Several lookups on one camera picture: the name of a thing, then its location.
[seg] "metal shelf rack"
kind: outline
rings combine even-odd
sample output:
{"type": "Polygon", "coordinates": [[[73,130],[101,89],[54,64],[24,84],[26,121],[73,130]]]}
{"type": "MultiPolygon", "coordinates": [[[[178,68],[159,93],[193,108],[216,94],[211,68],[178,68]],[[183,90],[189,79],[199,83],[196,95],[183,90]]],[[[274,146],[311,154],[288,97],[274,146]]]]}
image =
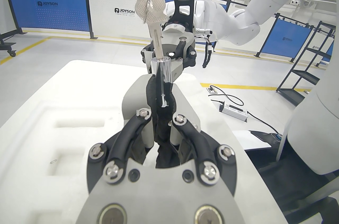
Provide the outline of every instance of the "metal shelf rack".
{"type": "Polygon", "coordinates": [[[315,60],[315,58],[317,56],[323,56],[325,58],[331,59],[331,56],[325,52],[322,52],[321,49],[324,46],[324,44],[326,43],[327,39],[329,37],[333,36],[333,32],[335,31],[336,27],[332,24],[328,24],[325,22],[320,21],[317,28],[314,30],[314,33],[312,34],[310,40],[308,41],[308,43],[306,44],[305,48],[303,49],[302,53],[300,54],[300,56],[298,57],[297,61],[294,63],[293,67],[291,68],[291,70],[288,72],[288,74],[286,75],[286,77],[284,78],[284,80],[282,81],[282,83],[279,85],[279,87],[276,89],[276,92],[280,92],[281,95],[286,98],[288,101],[290,101],[292,104],[294,104],[295,106],[299,105],[303,100],[304,100],[304,96],[301,95],[298,91],[294,90],[295,87],[298,85],[298,83],[300,82],[301,79],[305,79],[308,82],[310,82],[311,84],[316,85],[319,81],[319,78],[316,77],[315,75],[312,75],[311,73],[309,73],[307,70],[310,68],[310,66],[313,64],[313,61],[315,60]],[[313,37],[315,36],[315,34],[321,29],[320,26],[326,26],[328,27],[330,30],[328,32],[328,34],[326,35],[325,40],[323,41],[323,43],[321,44],[319,50],[315,50],[309,47],[313,37]],[[312,60],[310,61],[310,63],[308,64],[308,66],[306,67],[305,70],[297,70],[295,69],[295,67],[297,66],[298,62],[300,61],[301,57],[303,56],[303,54],[305,53],[305,51],[310,51],[312,53],[314,53],[314,57],[312,58],[312,60]],[[289,77],[289,75],[293,73],[299,76],[298,81],[294,84],[294,86],[292,88],[281,88],[282,85],[284,84],[284,82],[286,81],[286,79],[289,77]]]}

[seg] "caster wheel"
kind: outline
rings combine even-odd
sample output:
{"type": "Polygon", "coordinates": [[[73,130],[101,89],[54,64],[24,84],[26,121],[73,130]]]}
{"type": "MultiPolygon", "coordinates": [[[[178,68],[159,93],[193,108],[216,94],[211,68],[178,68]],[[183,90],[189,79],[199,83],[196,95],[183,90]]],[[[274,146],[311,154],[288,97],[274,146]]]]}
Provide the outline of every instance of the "caster wheel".
{"type": "Polygon", "coordinates": [[[8,53],[10,54],[10,56],[15,57],[17,54],[15,53],[15,51],[8,51],[8,53]]]}

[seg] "power cord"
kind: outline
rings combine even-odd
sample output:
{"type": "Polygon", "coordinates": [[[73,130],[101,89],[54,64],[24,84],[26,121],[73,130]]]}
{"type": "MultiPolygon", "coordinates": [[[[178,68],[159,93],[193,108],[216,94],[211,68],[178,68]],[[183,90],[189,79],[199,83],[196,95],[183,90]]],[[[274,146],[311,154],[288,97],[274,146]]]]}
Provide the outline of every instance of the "power cord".
{"type": "Polygon", "coordinates": [[[210,87],[210,88],[209,88],[210,90],[212,90],[211,87],[214,87],[214,88],[216,88],[216,89],[219,89],[219,90],[222,92],[222,94],[210,94],[210,95],[208,95],[208,96],[226,96],[227,99],[230,100],[232,103],[234,103],[234,104],[236,104],[236,105],[238,105],[238,106],[243,106],[243,105],[244,105],[244,102],[243,102],[241,99],[239,99],[239,98],[236,97],[236,96],[233,96],[233,95],[230,95],[230,94],[226,94],[221,88],[216,87],[215,85],[210,85],[209,87],[210,87]],[[241,102],[241,104],[238,104],[238,103],[234,102],[233,100],[230,99],[230,97],[234,97],[234,98],[238,99],[238,100],[241,102]]]}
{"type": "Polygon", "coordinates": [[[267,126],[271,127],[271,128],[274,130],[274,132],[276,132],[277,134],[279,134],[279,132],[278,132],[277,130],[275,130],[271,125],[269,125],[269,124],[266,123],[265,121],[261,120],[260,118],[257,118],[256,116],[254,116],[253,114],[251,114],[249,111],[247,111],[247,113],[248,113],[249,115],[252,115],[255,119],[258,119],[258,120],[261,121],[262,123],[264,123],[264,124],[266,124],[267,126]]]}
{"type": "MultiPolygon", "coordinates": [[[[209,88],[210,90],[212,90],[212,89],[211,89],[212,87],[214,87],[214,88],[216,88],[216,89],[219,89],[223,94],[211,94],[211,95],[208,95],[208,96],[226,96],[232,103],[234,103],[234,104],[236,104],[236,105],[238,105],[238,106],[243,106],[243,105],[244,105],[244,102],[243,102],[241,99],[239,99],[238,97],[236,97],[236,96],[234,96],[234,95],[226,94],[221,88],[216,87],[215,85],[210,85],[209,87],[210,87],[210,88],[209,88]],[[238,103],[232,101],[232,100],[229,98],[229,96],[238,99],[239,101],[241,101],[241,104],[238,104],[238,103]]],[[[219,103],[221,103],[221,104],[225,104],[225,102],[223,102],[223,101],[218,101],[218,100],[211,100],[211,101],[213,101],[213,102],[219,102],[219,103]]],[[[274,132],[276,132],[277,134],[279,134],[279,132],[278,132],[277,130],[275,130],[271,125],[269,125],[269,124],[266,123],[265,121],[261,120],[260,118],[257,118],[256,116],[254,116],[253,114],[251,114],[249,111],[247,111],[247,113],[248,113],[249,115],[253,116],[255,119],[258,119],[260,122],[262,122],[262,123],[266,124],[267,126],[271,127],[271,128],[274,130],[274,132]]]]}

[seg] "key head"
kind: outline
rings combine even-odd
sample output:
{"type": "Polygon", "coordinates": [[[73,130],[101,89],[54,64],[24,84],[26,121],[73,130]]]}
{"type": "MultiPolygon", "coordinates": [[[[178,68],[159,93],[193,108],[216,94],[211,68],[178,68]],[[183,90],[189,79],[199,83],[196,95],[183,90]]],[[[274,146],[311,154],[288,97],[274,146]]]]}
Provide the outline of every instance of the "key head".
{"type": "Polygon", "coordinates": [[[164,14],[166,7],[165,0],[137,0],[135,11],[137,15],[147,24],[167,21],[167,15],[164,14]]]}

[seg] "key ring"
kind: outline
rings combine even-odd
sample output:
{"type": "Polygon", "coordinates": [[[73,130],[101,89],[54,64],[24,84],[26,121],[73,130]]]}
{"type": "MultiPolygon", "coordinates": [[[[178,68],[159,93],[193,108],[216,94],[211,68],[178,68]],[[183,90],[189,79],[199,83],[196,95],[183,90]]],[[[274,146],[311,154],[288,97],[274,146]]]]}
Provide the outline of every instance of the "key ring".
{"type": "Polygon", "coordinates": [[[148,14],[148,11],[149,11],[150,1],[151,0],[147,0],[147,3],[146,3],[146,11],[145,11],[144,24],[146,23],[146,18],[147,18],[147,14],[148,14]]]}

